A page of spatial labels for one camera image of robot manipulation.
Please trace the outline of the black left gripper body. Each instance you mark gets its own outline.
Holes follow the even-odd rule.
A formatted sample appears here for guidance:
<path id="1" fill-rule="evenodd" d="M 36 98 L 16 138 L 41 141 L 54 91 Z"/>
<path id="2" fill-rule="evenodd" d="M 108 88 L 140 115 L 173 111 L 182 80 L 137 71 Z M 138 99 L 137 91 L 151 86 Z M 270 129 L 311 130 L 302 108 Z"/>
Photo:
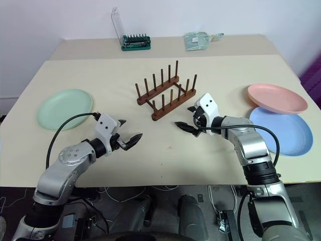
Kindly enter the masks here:
<path id="1" fill-rule="evenodd" d="M 120 135 L 116 133 L 110 138 L 110 146 L 113 151 L 118 150 L 119 148 L 125 150 L 126 144 L 120 139 Z"/>

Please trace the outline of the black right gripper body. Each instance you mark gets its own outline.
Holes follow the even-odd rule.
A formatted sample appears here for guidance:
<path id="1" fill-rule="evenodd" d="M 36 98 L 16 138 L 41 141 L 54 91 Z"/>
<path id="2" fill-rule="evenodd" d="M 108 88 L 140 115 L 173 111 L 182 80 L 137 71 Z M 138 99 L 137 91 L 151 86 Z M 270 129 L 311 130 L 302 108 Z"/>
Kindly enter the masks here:
<path id="1" fill-rule="evenodd" d="M 207 120 L 206 120 L 206 117 L 204 116 L 204 110 L 200 106 L 197 107 L 196 112 L 193 114 L 194 114 L 193 118 L 196 119 L 197 125 L 203 128 L 207 126 Z"/>

